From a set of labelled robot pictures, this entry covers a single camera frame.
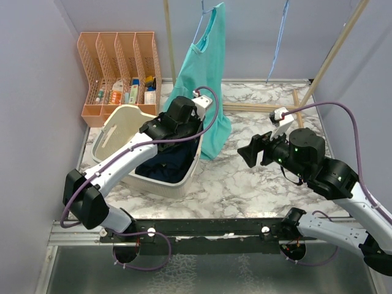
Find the navy blue t shirt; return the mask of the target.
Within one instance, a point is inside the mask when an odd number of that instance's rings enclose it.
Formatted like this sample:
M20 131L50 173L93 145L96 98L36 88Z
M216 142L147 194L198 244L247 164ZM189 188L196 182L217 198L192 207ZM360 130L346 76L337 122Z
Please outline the navy blue t shirt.
M165 183L178 183L189 171L198 145L199 140L192 140L172 146L139 165L135 174Z

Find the teal t shirt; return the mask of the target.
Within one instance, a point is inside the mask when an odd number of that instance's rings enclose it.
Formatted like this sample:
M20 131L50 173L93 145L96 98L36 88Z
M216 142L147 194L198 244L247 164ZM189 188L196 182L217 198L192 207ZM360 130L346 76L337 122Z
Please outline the teal t shirt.
M213 120L216 107L217 118L203 135L201 159L213 160L222 151L232 131L230 120L224 115L222 101L222 78L225 63L225 4L222 2L207 13L209 21L204 33L191 43L176 83L169 98L164 103L166 111L177 96L192 98L192 91L207 86L215 92L218 103L213 103L206 113L204 126Z

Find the light blue wire hanger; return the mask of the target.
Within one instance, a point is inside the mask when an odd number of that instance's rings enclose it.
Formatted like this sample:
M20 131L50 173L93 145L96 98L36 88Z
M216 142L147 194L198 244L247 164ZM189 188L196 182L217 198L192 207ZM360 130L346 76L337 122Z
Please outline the light blue wire hanger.
M275 51L274 51L273 60L272 60L272 63L271 63L271 68L270 68L268 76L266 78L266 83L269 82L269 80L270 80L270 78L272 76L273 70L275 68L275 65L276 65L276 62L277 62L277 59L278 59L278 56L279 56L279 50L280 50L280 47L281 47L282 36L283 36L283 33L284 33L285 22L286 22L286 19L287 19L287 13L288 13L289 5L290 5L290 1L286 0L285 4L284 4L284 7L283 7L283 10L282 10L282 18L281 18L281 23L280 23L280 27L279 27L279 32L278 32L278 35L277 35L276 47L275 47Z

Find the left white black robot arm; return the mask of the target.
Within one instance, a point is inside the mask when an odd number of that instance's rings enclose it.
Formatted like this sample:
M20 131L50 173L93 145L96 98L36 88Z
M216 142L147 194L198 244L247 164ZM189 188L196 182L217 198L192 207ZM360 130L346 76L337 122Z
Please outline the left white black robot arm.
M110 206L105 197L127 174L151 159L178 154L199 141L211 99L197 96L175 98L166 112L145 122L119 150L83 173L68 172L62 202L64 221L72 213L87 229L102 226L114 231L121 241L135 235L133 218L123 209Z

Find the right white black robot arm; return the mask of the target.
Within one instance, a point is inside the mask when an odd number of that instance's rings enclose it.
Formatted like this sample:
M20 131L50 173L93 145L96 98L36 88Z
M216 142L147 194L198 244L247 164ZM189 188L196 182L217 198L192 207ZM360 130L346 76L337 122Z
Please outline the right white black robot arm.
M292 208L281 225L287 239L303 236L324 240L358 254L378 273L391 275L391 213L365 194L359 176L346 163L326 157L322 137L308 128L277 138L268 132L254 135L238 153L249 167L256 165L262 153L262 165L279 164L310 190L344 208L362 226L346 227Z

